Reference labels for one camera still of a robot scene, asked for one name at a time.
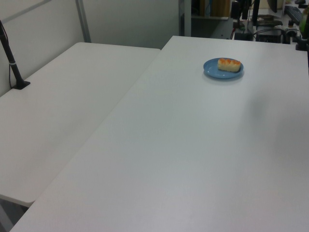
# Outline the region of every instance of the monitor arm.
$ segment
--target monitor arm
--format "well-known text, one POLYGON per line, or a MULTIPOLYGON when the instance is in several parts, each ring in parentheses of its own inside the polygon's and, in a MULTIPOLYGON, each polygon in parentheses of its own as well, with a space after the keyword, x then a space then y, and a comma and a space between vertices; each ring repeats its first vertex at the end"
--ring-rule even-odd
POLYGON ((9 60, 9 64, 10 64, 12 70, 13 70, 13 73, 14 73, 14 76, 15 76, 15 79, 16 79, 16 85, 13 86, 13 88, 23 89, 24 87, 28 86, 30 84, 30 82, 24 81, 22 79, 21 75, 20 75, 20 72, 18 70, 14 56, 13 56, 12 51, 10 49, 9 41, 8 41, 7 36, 6 36, 3 24, 1 23, 1 20, 0 20, 0 40, 1 40, 4 52, 5 52, 8 60, 9 60))
POLYGON ((298 51, 308 51, 308 43, 309 43, 309 15, 307 15, 306 24, 303 31, 300 31, 300 36, 295 36, 297 40, 297 44, 295 49, 298 51))

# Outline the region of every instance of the black cable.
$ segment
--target black cable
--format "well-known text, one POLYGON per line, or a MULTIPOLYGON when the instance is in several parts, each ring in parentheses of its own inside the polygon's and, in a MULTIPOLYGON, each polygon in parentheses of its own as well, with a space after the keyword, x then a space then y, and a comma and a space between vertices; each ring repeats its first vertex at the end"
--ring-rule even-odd
POLYGON ((282 30, 282 29, 275 29, 275 28, 272 28, 272 29, 259 30, 259 31, 255 32, 255 33, 253 33, 253 35, 257 35, 257 34, 259 34, 259 33, 267 32, 267 31, 272 31, 272 30, 280 30, 281 32, 284 33, 284 30, 282 30))
POLYGON ((252 2, 251 6, 250 6, 250 8, 249 8, 248 21, 247 21, 247 28, 248 28, 248 25, 249 25, 250 11, 251 11, 251 8, 252 8, 254 2, 255 2, 255 1, 252 2))
POLYGON ((231 39, 231 40, 233 39, 234 33, 235 33, 235 28, 233 28, 232 33, 231 33, 231 36, 230 36, 230 39, 231 39))

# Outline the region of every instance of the electronic device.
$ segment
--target electronic device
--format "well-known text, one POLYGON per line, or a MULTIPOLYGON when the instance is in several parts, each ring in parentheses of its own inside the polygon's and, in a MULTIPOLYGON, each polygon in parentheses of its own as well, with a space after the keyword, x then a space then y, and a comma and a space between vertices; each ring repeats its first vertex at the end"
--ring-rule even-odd
POLYGON ((299 9, 306 9, 308 7, 308 5, 306 5, 306 4, 300 4, 300 5, 298 5, 298 8, 299 9))
POLYGON ((294 39, 297 36, 297 29, 285 29, 285 40, 282 43, 291 44, 291 38, 294 39))
POLYGON ((261 19, 263 19, 263 20, 268 20, 268 21, 270 21, 270 20, 274 20, 274 16, 273 15, 271 15, 271 14, 260 14, 260 15, 258 15, 257 16, 258 18, 261 18, 261 19))
POLYGON ((232 2, 231 18, 236 19, 237 22, 233 23, 233 28, 243 28, 244 24, 240 23, 241 19, 248 19, 248 10, 251 6, 251 0, 237 0, 232 2))
POLYGON ((277 0, 267 0, 267 3, 269 5, 270 9, 273 12, 277 13, 277 0))
POLYGON ((295 4, 298 4, 298 5, 305 4, 305 3, 306 3, 306 0, 296 0, 295 1, 295 4))
POLYGON ((267 30, 268 27, 259 27, 261 33, 256 34, 255 41, 257 42, 266 42, 266 43, 281 43, 281 31, 280 30, 267 30))
POLYGON ((279 20, 262 20, 258 21, 256 24, 258 27, 275 27, 278 25, 283 25, 283 23, 279 20))
MULTIPOLYGON (((238 22, 239 22, 240 12, 242 12, 244 10, 245 6, 248 5, 246 3, 248 1, 249 0, 239 0, 239 3, 237 3, 237 7, 239 7, 238 14, 232 14, 231 13, 231 15, 233 16, 233 19, 237 19, 238 22)), ((268 2, 269 7, 271 8, 271 10, 276 13, 277 12, 277 0, 267 0, 267 2, 268 2)), ((258 26, 259 30, 260 30, 261 25, 263 25, 263 27, 266 27, 266 26, 274 27, 276 25, 282 25, 282 22, 280 22, 278 20, 274 20, 273 22, 267 22, 267 21, 265 21, 265 22, 259 21, 258 22, 257 19, 258 19, 259 6, 260 6, 260 0, 255 0, 254 3, 253 3, 253 14, 252 14, 251 21, 248 22, 248 23, 244 23, 243 28, 238 29, 238 28, 234 27, 234 28, 236 28, 235 29, 235 40, 237 40, 237 39, 252 40, 253 26, 258 26)), ((264 31, 263 35, 259 37, 259 40, 260 41, 267 41, 267 42, 270 42, 270 41, 274 42, 274 41, 279 41, 278 37, 281 37, 280 31, 275 32, 275 34, 272 33, 272 32, 269 33, 268 31, 264 31)))
POLYGON ((308 66, 309 66, 309 15, 307 15, 305 26, 303 30, 299 30, 300 36, 294 37, 297 41, 297 45, 295 47, 296 50, 299 51, 307 51, 308 53, 308 66))
POLYGON ((284 13, 286 13, 296 23, 296 25, 299 25, 302 13, 297 7, 285 6, 284 13))

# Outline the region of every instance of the floor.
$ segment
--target floor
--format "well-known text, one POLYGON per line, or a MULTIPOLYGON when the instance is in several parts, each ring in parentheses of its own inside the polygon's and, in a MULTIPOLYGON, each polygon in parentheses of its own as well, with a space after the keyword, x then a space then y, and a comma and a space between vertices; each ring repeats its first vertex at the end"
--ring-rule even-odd
POLYGON ((233 29, 233 19, 191 19, 191 36, 214 39, 230 39, 233 29))
POLYGON ((28 208, 0 200, 0 232, 9 232, 28 208))

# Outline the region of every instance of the black stand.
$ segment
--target black stand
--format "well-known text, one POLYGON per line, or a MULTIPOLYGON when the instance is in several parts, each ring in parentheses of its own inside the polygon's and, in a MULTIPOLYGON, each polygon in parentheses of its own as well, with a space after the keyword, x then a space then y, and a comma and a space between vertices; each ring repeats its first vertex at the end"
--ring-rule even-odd
POLYGON ((301 36, 299 37, 294 37, 297 39, 297 44, 296 44, 296 47, 295 49, 297 51, 307 51, 307 60, 308 60, 308 75, 309 75, 309 41, 308 40, 305 40, 303 39, 301 36))
POLYGON ((252 41, 253 40, 253 26, 252 22, 244 24, 244 28, 235 29, 235 40, 252 41))
POLYGON ((12 68, 12 71, 14 73, 15 79, 16 79, 16 86, 13 86, 13 88, 15 89, 23 89, 24 87, 28 86, 30 84, 30 82, 28 81, 24 81, 21 78, 20 72, 18 70, 18 67, 16 65, 14 56, 12 54, 11 48, 9 46, 9 42, 6 38, 5 32, 4 32, 4 28, 3 25, 0 21, 0 40, 3 46, 3 49, 5 51, 5 54, 9 60, 10 66, 12 68))

